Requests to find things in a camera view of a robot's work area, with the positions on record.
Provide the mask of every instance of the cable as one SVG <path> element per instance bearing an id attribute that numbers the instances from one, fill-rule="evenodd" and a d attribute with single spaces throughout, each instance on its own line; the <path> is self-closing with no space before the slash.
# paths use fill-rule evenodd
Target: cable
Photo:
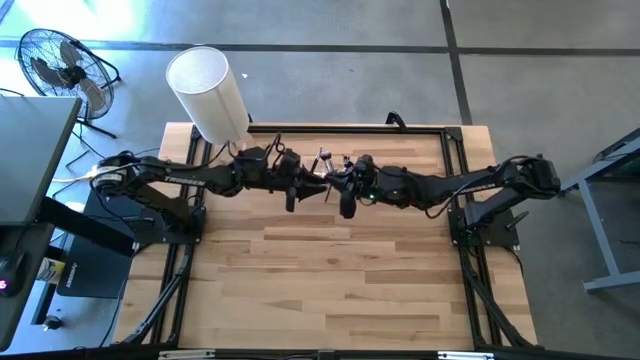
<path id="1" fill-rule="evenodd" d="M 125 224 L 125 225 L 129 228 L 129 230 L 131 230 L 131 232 L 135 234 L 136 232 L 135 232 L 135 231 L 133 231 L 133 228 L 129 225 L 129 223 L 128 223 L 125 219 L 123 219 L 123 218 L 122 218 L 122 216 L 119 216 L 118 214 L 114 213 L 113 211 L 111 211 L 111 210 L 109 210 L 109 209 L 107 208 L 107 206 L 106 206 L 106 205 L 104 204 L 104 202 L 102 201 L 102 195 L 100 195 L 100 194 L 96 191 L 95 186 L 93 186 L 93 181 L 89 181 L 89 186 L 91 187 L 91 191 L 93 191 L 93 192 L 96 194 L 96 197 L 98 198 L 98 202 L 100 202 L 100 206 L 102 206 L 102 209 L 103 209 L 104 211 L 108 212 L 109 214 L 113 215 L 114 217 L 116 217 L 116 218 L 120 219 L 120 221 L 122 221 L 122 223 L 123 223 L 123 224 Z"/>
<path id="2" fill-rule="evenodd" d="M 508 252 L 510 252 L 511 254 L 513 254 L 513 256 L 518 261 L 518 265 L 520 265 L 520 273 L 524 274 L 524 267 L 522 266 L 522 260 L 520 260 L 520 256 L 512 248 L 510 248 L 508 246 L 503 246 L 503 248 L 505 250 L 507 250 Z"/>
<path id="3" fill-rule="evenodd" d="M 271 155 L 271 151 L 273 150 L 273 148 L 275 148 L 275 149 L 276 149 L 276 151 L 277 151 L 279 154 L 281 154 L 281 155 L 284 153 L 285 146 L 284 146 L 284 144 L 280 141 L 280 139 L 281 139 L 281 138 L 282 138 L 282 133 L 278 133 L 278 135 L 276 135 L 276 137 L 275 137 L 275 138 L 273 138 L 273 141 L 271 142 L 271 144 L 270 144 L 269 146 L 267 146 L 266 154 L 265 154 L 263 157 L 261 157 L 261 158 L 250 158 L 250 157 L 245 157 L 245 156 L 237 156 L 237 155 L 233 155 L 233 154 L 231 153 L 231 147 L 230 147 L 230 146 L 228 146 L 228 147 L 227 147 L 227 152 L 229 153 L 229 156 L 231 156 L 231 158 L 233 158 L 233 160 L 253 160 L 253 161 L 264 161 L 264 160 L 266 160 L 266 159 L 268 159 L 268 158 L 269 158 L 269 155 Z"/>
<path id="4" fill-rule="evenodd" d="M 101 158 L 105 158 L 104 155 L 100 154 L 99 152 L 96 151 L 96 149 L 94 149 L 91 145 L 89 145 L 88 142 L 84 141 L 84 139 L 75 133 L 75 131 L 71 132 L 75 137 L 78 138 L 78 140 L 80 140 L 81 143 L 83 143 L 84 145 L 86 145 L 91 151 L 93 151 L 96 155 L 100 156 Z"/>
<path id="5" fill-rule="evenodd" d="M 460 192 L 464 189 L 466 189 L 467 187 L 469 187 L 470 185 L 472 185 L 474 182 L 478 181 L 478 179 L 475 180 L 471 180 L 468 183 L 460 186 L 458 188 L 458 190 L 454 191 L 454 193 L 451 195 L 451 197 L 444 203 L 444 205 L 442 206 L 442 208 L 440 209 L 440 211 L 438 211 L 435 215 L 431 215 L 429 214 L 429 209 L 424 209 L 424 214 L 427 215 L 427 217 L 429 219 L 435 219 L 438 216 L 442 215 L 442 213 L 444 212 L 444 210 L 449 206 L 449 204 L 451 204 L 451 202 L 453 201 L 453 199 L 455 199 L 458 194 L 460 194 Z"/>
<path id="6" fill-rule="evenodd" d="M 78 181 L 80 180 L 74 180 L 72 182 L 70 182 L 69 184 L 67 184 L 66 186 L 64 186 L 62 189 L 57 190 L 56 192 L 53 193 L 53 195 L 51 195 L 51 197 L 55 200 L 56 196 L 58 196 L 58 194 L 60 194 L 61 192 L 67 190 L 68 188 L 72 187 L 74 184 L 76 184 Z"/>
<path id="7" fill-rule="evenodd" d="M 160 150 L 160 148 L 152 148 L 152 149 L 147 149 L 147 150 L 138 151 L 137 153 L 133 154 L 133 156 L 138 156 L 138 155 L 140 155 L 140 154 L 144 154 L 144 153 L 146 153 L 146 152 L 156 151 L 156 150 Z"/>
<path id="8" fill-rule="evenodd" d="M 120 285 L 120 291 L 118 291 L 118 297 L 116 298 L 118 300 L 118 305 L 116 305 L 116 309 L 113 312 L 113 317 L 111 318 L 111 323 L 109 324 L 109 328 L 107 328 L 107 332 L 104 334 L 104 337 L 102 338 L 102 341 L 100 342 L 100 346 L 98 347 L 103 347 L 105 341 L 107 341 L 107 337 L 109 336 L 109 334 L 111 333 L 111 329 L 113 329 L 113 324 L 116 322 L 116 317 L 118 317 L 118 312 L 120 311 L 120 304 L 122 304 L 122 302 L 124 301 L 124 299 L 120 299 L 120 297 L 122 296 L 122 291 L 125 288 L 125 284 L 127 283 L 127 278 L 125 277 L 124 280 L 122 280 L 122 285 Z"/>

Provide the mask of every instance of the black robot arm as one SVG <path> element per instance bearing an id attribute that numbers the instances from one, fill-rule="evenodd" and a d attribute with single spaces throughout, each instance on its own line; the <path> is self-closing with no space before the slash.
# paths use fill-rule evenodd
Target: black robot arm
<path id="1" fill-rule="evenodd" d="M 553 164 L 542 158 L 516 156 L 497 166 L 451 177 L 421 175 L 398 166 L 378 167 L 363 155 L 325 179 L 341 193 L 340 214 L 351 218 L 356 200 L 424 210 L 457 195 L 503 188 L 489 199 L 465 206 L 467 226 L 478 224 L 525 199 L 550 199 L 560 189 Z"/>
<path id="2" fill-rule="evenodd" d="M 272 150 L 278 156 L 270 166 Z M 210 168 L 152 156 L 138 158 L 125 151 L 100 161 L 92 187 L 102 196 L 128 196 L 159 212 L 165 223 L 174 227 L 189 226 L 192 219 L 188 202 L 182 198 L 169 198 L 149 184 L 166 182 L 204 187 L 225 197 L 235 196 L 243 188 L 284 192 L 286 209 L 290 212 L 294 210 L 296 199 L 302 200 L 326 190 L 325 180 L 301 166 L 300 155 L 285 148 L 279 142 L 279 136 L 266 149 L 253 147 L 237 155 L 230 151 L 229 154 L 233 157 L 231 163 Z"/>

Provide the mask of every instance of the black bracket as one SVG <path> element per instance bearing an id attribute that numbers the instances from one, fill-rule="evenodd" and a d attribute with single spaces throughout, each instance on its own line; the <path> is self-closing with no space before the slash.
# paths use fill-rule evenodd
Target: black bracket
<path id="1" fill-rule="evenodd" d="M 455 141 L 462 141 L 462 129 L 459 126 L 444 128 L 445 134 L 451 136 Z"/>
<path id="2" fill-rule="evenodd" d="M 518 246 L 517 224 L 527 213 L 513 216 L 511 210 L 506 210 L 493 217 L 490 223 L 469 229 L 464 221 L 464 209 L 458 208 L 449 212 L 449 230 L 451 243 L 455 246 Z"/>
<path id="3" fill-rule="evenodd" d="M 191 224 L 187 231 L 172 231 L 167 226 L 162 215 L 157 211 L 144 208 L 140 213 L 142 220 L 150 220 L 142 223 L 130 222 L 136 232 L 136 242 L 140 244 L 193 244 L 199 243 L 202 238 L 202 228 L 206 209 L 204 206 L 189 207 Z"/>
<path id="4" fill-rule="evenodd" d="M 407 131 L 407 125 L 404 123 L 404 120 L 402 120 L 402 117 L 400 117 L 400 115 L 395 111 L 392 111 L 387 115 L 387 120 L 384 123 L 386 125 L 397 124 L 400 128 L 400 132 Z"/>
<path id="5" fill-rule="evenodd" d="M 193 127 L 191 127 L 191 140 L 198 140 L 201 136 L 202 135 L 200 134 L 200 130 L 198 130 L 195 125 L 193 125 Z"/>

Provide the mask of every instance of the wooden tabletop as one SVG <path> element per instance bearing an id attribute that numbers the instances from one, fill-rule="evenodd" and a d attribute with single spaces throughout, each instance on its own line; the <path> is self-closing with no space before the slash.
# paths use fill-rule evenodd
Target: wooden tabletop
<path id="1" fill-rule="evenodd" d="M 160 157 L 185 161 L 191 127 L 167 124 Z M 462 130 L 470 170 L 495 164 L 487 127 Z M 254 135 L 261 145 L 272 138 Z M 379 166 L 445 172 L 440 140 L 433 135 L 283 134 L 282 140 L 307 168 L 322 146 L 338 158 L 366 153 Z M 170 196 L 179 191 L 176 185 L 157 187 Z M 429 220 L 414 209 L 358 204 L 355 218 L 345 220 L 338 200 L 335 191 L 327 203 L 318 195 L 297 203 L 291 214 L 284 194 L 206 193 L 205 235 L 196 248 L 180 347 L 471 349 L 460 263 L 446 217 Z M 155 302 L 166 253 L 167 246 L 153 245 L 134 259 L 116 341 Z M 496 301 L 535 343 L 518 263 L 501 248 L 488 248 L 487 259 Z M 173 303 L 169 308 L 165 333 Z M 479 312 L 488 339 L 484 308 Z"/>

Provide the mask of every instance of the gray floor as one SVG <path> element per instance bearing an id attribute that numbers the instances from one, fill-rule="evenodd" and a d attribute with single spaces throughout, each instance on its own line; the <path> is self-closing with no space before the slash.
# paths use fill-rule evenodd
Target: gray floor
<path id="1" fill-rule="evenodd" d="M 437 0 L 360 1 L 71 1 L 72 12 L 17 0 L 0 39 L 33 27 L 81 39 L 253 44 L 446 45 Z M 625 0 L 449 0 L 460 46 L 637 48 L 640 5 Z M 0 49 L 0 87 L 33 94 Z M 188 117 L 166 84 L 173 51 L 100 51 L 124 82 L 96 124 L 121 136 L 85 130 L 98 151 L 159 146 L 167 121 Z M 412 124 L 460 124 L 448 55 L 234 52 L 227 54 L 256 121 L 381 122 L 398 111 Z M 542 152 L 566 178 L 593 155 L 638 127 L 640 58 L 462 56 L 474 124 L 488 125 L 497 157 Z M 82 149 L 70 141 L 64 160 Z M 98 158 L 74 164 L 82 174 Z M 58 177 L 73 174 L 61 168 Z M 86 199 L 78 185 L 62 201 Z M 604 261 L 579 196 L 517 208 L 527 292 L 540 343 L 550 349 L 638 357 L 640 287 L 586 295 L 582 281 L 603 276 Z M 625 245 L 629 267 L 640 247 Z M 97 345 L 114 302 L 56 298 L 66 327 L 28 325 L 32 297 L 9 353 Z"/>

